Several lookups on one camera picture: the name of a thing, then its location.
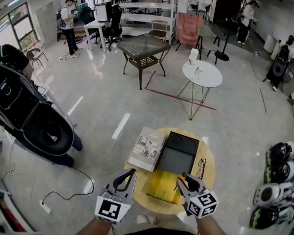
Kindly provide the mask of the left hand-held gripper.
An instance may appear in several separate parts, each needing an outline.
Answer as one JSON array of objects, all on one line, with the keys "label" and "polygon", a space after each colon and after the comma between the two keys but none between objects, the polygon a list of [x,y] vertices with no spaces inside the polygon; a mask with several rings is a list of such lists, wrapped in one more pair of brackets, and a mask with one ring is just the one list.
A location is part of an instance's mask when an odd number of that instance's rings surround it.
[{"label": "left hand-held gripper", "polygon": [[95,217],[115,225],[120,224],[133,206],[131,198],[136,180],[135,169],[124,169],[110,175],[104,185],[106,190],[97,197]]}]

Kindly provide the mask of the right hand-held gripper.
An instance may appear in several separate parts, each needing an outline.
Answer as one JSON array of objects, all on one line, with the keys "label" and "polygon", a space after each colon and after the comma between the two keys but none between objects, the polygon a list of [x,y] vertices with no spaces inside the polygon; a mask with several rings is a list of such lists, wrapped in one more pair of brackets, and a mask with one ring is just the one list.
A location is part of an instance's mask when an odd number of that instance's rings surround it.
[{"label": "right hand-held gripper", "polygon": [[[219,200],[214,191],[206,189],[205,183],[198,177],[187,174],[186,182],[181,178],[177,178],[177,187],[184,197],[185,201],[188,201],[186,207],[187,215],[193,215],[197,219],[209,216],[213,214],[219,204]],[[202,192],[199,195],[191,197],[191,192]]]}]

